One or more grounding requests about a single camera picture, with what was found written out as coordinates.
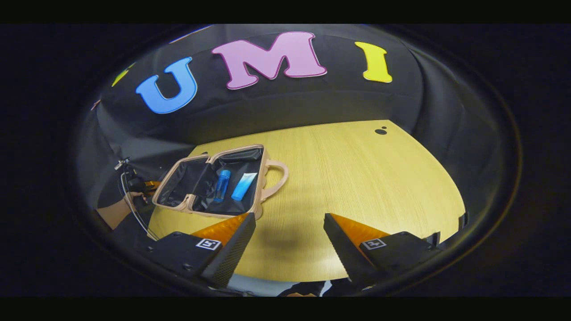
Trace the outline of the black backdrop cloth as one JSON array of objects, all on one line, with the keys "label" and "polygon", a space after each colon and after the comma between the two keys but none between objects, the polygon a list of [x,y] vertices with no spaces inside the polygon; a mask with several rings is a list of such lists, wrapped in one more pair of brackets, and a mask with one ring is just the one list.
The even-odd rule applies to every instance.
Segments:
[{"label": "black backdrop cloth", "polygon": [[[227,89],[219,45],[269,49],[288,31],[314,34],[326,75]],[[390,120],[447,170],[468,226],[487,234],[508,211],[521,176],[516,121],[502,96],[458,54],[411,28],[365,25],[214,25],[152,48],[105,85],[74,130],[73,178],[85,215],[118,200],[112,164],[128,158],[142,177],[166,174],[200,144],[303,126]]]}]

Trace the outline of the beige pink suitcase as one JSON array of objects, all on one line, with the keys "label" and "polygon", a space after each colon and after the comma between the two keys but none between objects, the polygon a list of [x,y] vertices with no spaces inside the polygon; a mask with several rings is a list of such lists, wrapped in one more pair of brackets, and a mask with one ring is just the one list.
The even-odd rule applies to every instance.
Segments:
[{"label": "beige pink suitcase", "polygon": [[[231,177],[223,202],[214,202],[216,183],[222,170]],[[257,173],[242,201],[231,199],[244,173]],[[205,217],[230,218],[254,213],[259,219],[262,203],[273,196],[289,177],[289,169],[273,160],[261,144],[179,159],[161,181],[152,201],[158,207]]]}]

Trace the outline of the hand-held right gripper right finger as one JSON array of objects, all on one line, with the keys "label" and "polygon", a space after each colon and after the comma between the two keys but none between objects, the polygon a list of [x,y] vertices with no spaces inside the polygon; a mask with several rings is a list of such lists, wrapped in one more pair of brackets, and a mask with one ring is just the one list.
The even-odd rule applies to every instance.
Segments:
[{"label": "hand-held right gripper right finger", "polygon": [[324,215],[323,229],[357,286],[399,278],[441,253],[436,244],[410,232],[390,234],[333,213]]}]

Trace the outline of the light blue cream tube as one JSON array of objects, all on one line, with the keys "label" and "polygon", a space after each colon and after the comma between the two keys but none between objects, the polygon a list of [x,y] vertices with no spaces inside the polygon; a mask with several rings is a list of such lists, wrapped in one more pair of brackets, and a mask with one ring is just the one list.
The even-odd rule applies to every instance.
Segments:
[{"label": "light blue cream tube", "polygon": [[231,199],[242,201],[253,181],[255,181],[257,173],[244,173],[232,192]]}]

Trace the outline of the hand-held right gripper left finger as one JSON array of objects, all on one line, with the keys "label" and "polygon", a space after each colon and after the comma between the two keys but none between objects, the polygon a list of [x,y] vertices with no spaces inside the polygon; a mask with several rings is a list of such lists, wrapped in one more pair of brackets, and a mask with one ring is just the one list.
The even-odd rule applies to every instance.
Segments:
[{"label": "hand-held right gripper left finger", "polygon": [[189,282],[226,288],[256,228],[254,213],[187,234],[171,232],[146,246],[154,264]]}]

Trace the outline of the person's light clothing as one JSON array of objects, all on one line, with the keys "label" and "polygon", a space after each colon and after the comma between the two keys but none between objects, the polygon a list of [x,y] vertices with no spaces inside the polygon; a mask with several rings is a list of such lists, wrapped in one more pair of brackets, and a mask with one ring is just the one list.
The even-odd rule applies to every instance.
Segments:
[{"label": "person's light clothing", "polygon": [[251,278],[234,274],[227,284],[230,290],[246,292],[253,296],[287,296],[290,294],[322,296],[330,290],[330,281],[319,282],[278,282],[274,280]]}]

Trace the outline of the blue skin care bottle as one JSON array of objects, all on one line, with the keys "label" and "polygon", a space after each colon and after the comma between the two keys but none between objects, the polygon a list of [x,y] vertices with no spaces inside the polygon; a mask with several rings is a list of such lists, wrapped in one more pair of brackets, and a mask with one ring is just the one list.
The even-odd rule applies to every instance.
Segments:
[{"label": "blue skin care bottle", "polygon": [[214,202],[220,203],[224,201],[228,184],[230,183],[231,171],[222,170],[216,183]]}]

